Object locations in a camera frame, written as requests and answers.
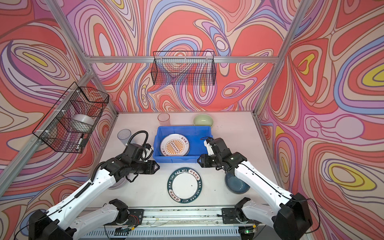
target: plate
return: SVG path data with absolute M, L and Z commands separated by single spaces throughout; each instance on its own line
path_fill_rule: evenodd
M 202 187 L 200 175 L 189 167 L 174 171 L 167 183 L 169 196 L 182 204 L 193 202 L 200 195 Z
M 189 151 L 189 141 L 181 134 L 170 134 L 160 143 L 160 152 L 163 156 L 185 156 Z

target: stack of plates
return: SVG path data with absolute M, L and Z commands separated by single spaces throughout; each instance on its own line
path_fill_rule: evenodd
M 160 143 L 160 152 L 163 156 L 185 156 L 189 152 L 189 141 L 181 134 L 168 135 Z

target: blue plastic bin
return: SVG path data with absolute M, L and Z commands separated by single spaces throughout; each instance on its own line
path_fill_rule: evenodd
M 160 153 L 160 143 L 169 134 L 178 133 L 184 135 L 189 141 L 189 152 L 186 156 L 164 157 Z M 197 162 L 201 154 L 208 153 L 204 146 L 202 137 L 212 137 L 211 127 L 209 126 L 175 126 L 175 127 L 158 127 L 155 136 L 153 158 L 156 162 L 166 163 L 182 163 Z

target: psychedelic wallpaper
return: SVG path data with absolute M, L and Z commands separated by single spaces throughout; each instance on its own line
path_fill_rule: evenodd
M 384 1 L 315 0 L 258 111 L 310 239 L 384 239 L 383 70 Z
M 90 56 L 212 50 L 276 56 L 298 6 L 288 0 L 63 1 Z M 94 64 L 117 111 L 253 110 L 271 64 L 216 64 L 215 86 L 153 86 L 151 64 Z
M 0 172 L 62 93 L 84 74 L 63 32 L 40 0 L 0 1 Z M 87 179 L 112 123 L 106 109 L 82 154 L 41 145 L 0 198 L 0 239 L 13 239 L 36 209 L 48 209 Z M 27 239 L 28 229 L 18 235 Z

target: black wire mesh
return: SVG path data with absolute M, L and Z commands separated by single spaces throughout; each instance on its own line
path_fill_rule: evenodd
M 108 102 L 107 93 L 78 87 L 40 136 L 34 134 L 56 152 L 82 153 Z M 77 114 L 89 116 L 94 123 L 73 119 Z
M 154 85 L 215 85 L 214 52 L 155 51 L 153 54 Z

